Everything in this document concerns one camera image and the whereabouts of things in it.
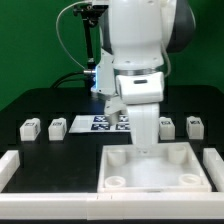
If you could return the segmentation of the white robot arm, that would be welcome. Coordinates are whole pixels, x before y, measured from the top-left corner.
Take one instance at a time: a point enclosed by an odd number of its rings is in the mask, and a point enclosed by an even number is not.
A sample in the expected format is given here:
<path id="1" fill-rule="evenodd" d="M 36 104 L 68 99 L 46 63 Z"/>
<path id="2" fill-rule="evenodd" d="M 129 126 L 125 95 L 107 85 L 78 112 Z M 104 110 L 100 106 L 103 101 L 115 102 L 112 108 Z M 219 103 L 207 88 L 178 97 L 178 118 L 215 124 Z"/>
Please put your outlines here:
<path id="1" fill-rule="evenodd" d="M 191 41 L 196 24 L 187 0 L 92 0 L 99 18 L 101 60 L 92 92 L 106 100 L 104 113 L 129 119 L 132 144 L 147 150 L 158 143 L 163 65 L 168 54 Z"/>

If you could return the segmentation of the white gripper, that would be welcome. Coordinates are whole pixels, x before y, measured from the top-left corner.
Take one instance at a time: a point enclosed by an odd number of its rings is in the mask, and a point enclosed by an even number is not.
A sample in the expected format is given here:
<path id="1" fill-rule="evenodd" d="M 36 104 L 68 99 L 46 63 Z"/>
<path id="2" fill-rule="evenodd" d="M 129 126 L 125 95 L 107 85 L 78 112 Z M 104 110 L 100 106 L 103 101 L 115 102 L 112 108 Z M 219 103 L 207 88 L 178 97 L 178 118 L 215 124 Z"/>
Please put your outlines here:
<path id="1" fill-rule="evenodd" d="M 126 105 L 119 96 L 105 102 L 104 115 L 110 124 L 119 122 L 119 115 L 126 113 Z M 128 105 L 132 143 L 135 147 L 152 147 L 158 143 L 159 104 Z"/>

